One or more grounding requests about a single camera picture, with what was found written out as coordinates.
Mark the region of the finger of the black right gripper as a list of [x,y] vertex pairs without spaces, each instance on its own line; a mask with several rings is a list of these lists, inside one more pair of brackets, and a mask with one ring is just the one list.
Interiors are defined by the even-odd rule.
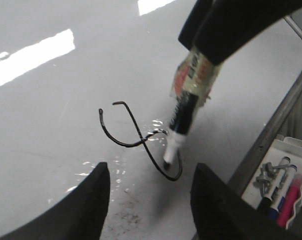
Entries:
[[178,36],[178,41],[188,50],[193,46],[193,40],[201,23],[209,13],[213,0],[197,0],[188,15]]
[[264,29],[299,8],[302,0],[217,0],[201,23],[193,46],[218,65]]

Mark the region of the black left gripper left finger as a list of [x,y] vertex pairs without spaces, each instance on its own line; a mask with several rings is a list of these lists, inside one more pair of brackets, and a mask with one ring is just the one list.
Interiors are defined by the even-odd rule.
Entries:
[[2,240],[98,240],[110,200],[110,173],[106,162],[92,172],[64,199]]

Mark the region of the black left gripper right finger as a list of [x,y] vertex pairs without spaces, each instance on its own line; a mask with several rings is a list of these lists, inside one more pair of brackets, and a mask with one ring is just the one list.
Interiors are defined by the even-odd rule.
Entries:
[[204,163],[196,165],[190,205],[199,239],[299,239],[248,205]]

